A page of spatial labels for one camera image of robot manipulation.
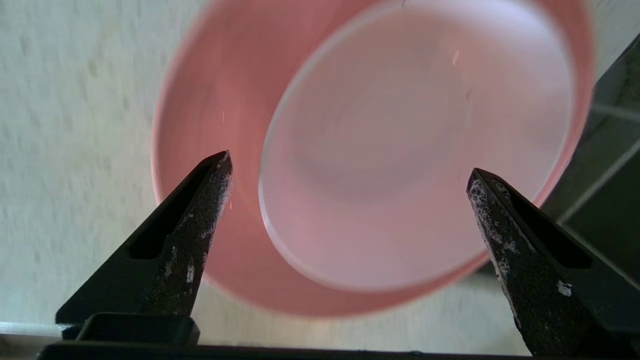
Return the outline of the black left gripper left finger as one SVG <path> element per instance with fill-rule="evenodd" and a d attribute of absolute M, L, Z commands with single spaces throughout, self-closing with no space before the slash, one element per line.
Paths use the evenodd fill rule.
<path fill-rule="evenodd" d="M 191 314 L 232 182 L 228 150 L 199 162 L 57 310 L 62 339 L 195 343 Z"/>

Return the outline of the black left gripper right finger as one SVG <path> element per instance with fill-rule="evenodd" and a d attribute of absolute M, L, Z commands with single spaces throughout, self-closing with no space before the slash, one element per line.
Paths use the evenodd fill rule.
<path fill-rule="evenodd" d="M 639 357 L 637 285 L 496 174 L 474 168 L 466 194 L 534 357 Z"/>

